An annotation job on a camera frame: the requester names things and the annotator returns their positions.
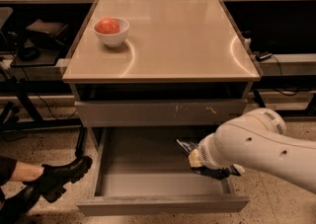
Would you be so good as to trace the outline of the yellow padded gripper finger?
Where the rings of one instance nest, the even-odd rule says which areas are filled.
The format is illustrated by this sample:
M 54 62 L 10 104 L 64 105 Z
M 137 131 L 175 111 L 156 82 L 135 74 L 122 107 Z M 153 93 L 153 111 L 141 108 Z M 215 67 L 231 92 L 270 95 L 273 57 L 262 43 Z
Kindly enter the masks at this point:
M 200 168 L 202 166 L 202 162 L 199 159 L 198 149 L 194 149 L 188 156 L 190 166 L 192 168 Z

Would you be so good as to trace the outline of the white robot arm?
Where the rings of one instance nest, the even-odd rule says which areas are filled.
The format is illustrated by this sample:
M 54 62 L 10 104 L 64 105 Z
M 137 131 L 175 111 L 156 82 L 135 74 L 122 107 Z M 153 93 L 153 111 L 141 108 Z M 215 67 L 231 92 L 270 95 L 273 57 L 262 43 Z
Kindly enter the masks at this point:
M 260 108 L 221 124 L 189 154 L 193 168 L 239 165 L 316 192 L 316 142 L 288 137 L 284 120 Z

